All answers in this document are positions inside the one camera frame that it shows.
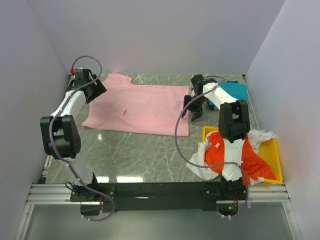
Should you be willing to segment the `pink t shirt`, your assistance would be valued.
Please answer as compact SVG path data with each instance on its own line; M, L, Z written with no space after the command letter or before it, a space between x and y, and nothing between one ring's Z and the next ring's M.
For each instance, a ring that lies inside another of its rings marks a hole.
M90 103L83 127L138 134L187 137L189 119L178 117L187 86L137 85L119 73L103 82L106 92Z

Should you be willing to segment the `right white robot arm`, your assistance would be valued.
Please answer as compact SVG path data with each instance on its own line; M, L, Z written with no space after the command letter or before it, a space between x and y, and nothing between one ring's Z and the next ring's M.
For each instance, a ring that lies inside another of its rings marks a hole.
M245 100L232 97L221 87L221 84L226 82L224 77L204 77L198 74L190 81L192 94L184 96L183 109L177 119L174 134L177 134L179 122L187 112L191 113L192 121L202 116L205 100L210 100L218 108L218 131L224 142L223 162L207 166L195 163L191 165L203 169L223 166L219 193L222 198L230 200L244 189L243 179L247 178L242 169L242 153L247 133L250 131L248 104Z

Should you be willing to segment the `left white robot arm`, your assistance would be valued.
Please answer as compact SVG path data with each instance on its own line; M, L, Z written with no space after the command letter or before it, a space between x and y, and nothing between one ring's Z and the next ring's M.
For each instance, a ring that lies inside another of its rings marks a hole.
M83 105L106 91L98 76L90 69L71 69L70 82L61 104L51 115L40 119L45 153L67 168L73 177L73 187L82 187L82 195L88 201L99 197L100 188L95 174L80 156L82 141L75 119Z

